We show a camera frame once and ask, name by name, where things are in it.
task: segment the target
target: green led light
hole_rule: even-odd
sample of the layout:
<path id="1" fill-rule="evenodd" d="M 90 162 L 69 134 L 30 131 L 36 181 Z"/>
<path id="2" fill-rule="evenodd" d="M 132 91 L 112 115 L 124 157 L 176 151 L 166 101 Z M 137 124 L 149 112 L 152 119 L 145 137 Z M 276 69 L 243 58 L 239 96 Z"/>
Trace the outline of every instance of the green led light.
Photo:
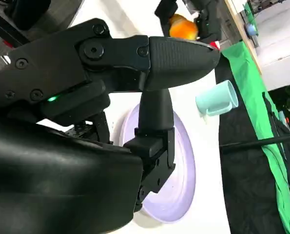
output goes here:
<path id="1" fill-rule="evenodd" d="M 53 97 L 47 99 L 47 101 L 55 101 L 57 98 L 58 98 L 58 96 L 53 96 Z"/>

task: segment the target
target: orange fruit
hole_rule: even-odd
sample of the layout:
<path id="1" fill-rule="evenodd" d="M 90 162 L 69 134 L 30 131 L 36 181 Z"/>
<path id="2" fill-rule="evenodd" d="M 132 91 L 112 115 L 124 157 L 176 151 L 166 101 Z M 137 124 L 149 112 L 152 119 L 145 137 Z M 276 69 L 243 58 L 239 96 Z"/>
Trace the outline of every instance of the orange fruit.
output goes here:
<path id="1" fill-rule="evenodd" d="M 171 28 L 170 36 L 173 38 L 182 38 L 196 40 L 198 36 L 197 25 L 181 15 L 174 14 L 170 18 Z"/>

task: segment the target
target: black pole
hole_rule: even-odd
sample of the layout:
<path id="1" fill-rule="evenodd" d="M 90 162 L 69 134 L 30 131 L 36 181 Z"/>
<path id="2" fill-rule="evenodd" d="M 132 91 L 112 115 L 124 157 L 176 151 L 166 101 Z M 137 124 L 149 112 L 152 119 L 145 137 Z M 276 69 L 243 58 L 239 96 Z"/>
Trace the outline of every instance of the black pole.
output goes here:
<path id="1" fill-rule="evenodd" d="M 271 145 L 271 144 L 277 144 L 277 143 L 289 142 L 289 141 L 290 141 L 290 135 L 285 135 L 285 136 L 277 136 L 277 137 L 256 140 L 256 141 L 220 145 L 219 149 L 220 149 L 220 152 L 222 153 L 229 153 L 233 151 L 246 150 L 249 148 L 257 148 L 264 145 Z"/>
<path id="2" fill-rule="evenodd" d="M 19 47 L 29 43 L 29 40 L 16 28 L 0 16 L 0 37 L 13 47 Z"/>

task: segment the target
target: floor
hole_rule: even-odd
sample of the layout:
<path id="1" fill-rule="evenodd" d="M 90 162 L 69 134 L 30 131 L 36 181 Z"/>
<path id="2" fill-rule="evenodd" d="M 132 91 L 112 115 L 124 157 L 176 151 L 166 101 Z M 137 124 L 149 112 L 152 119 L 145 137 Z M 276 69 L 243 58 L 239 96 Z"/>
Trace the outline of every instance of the floor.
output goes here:
<path id="1" fill-rule="evenodd" d="M 29 40 L 36 40 L 45 35 L 64 30 L 72 21 L 82 0 L 52 0 L 45 15 L 28 31 L 22 31 Z M 3 12 L 4 6 L 0 5 L 0 16 L 12 24 Z M 11 49 L 0 38 L 0 55 L 7 54 Z M 0 70 L 5 63 L 0 58 Z"/>

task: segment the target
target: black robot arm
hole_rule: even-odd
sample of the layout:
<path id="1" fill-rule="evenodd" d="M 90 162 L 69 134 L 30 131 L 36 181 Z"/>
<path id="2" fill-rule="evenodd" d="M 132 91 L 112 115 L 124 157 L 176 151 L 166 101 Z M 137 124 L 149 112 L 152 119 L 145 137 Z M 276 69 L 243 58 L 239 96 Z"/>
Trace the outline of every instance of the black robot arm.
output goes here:
<path id="1" fill-rule="evenodd" d="M 113 39 L 100 19 L 4 56 L 0 234 L 101 233 L 127 224 L 175 169 L 167 88 L 204 77 L 219 56 L 195 41 Z M 110 142 L 104 113 L 113 92 L 142 92 L 135 138 L 124 147 Z M 74 128 L 36 124 L 44 118 Z"/>

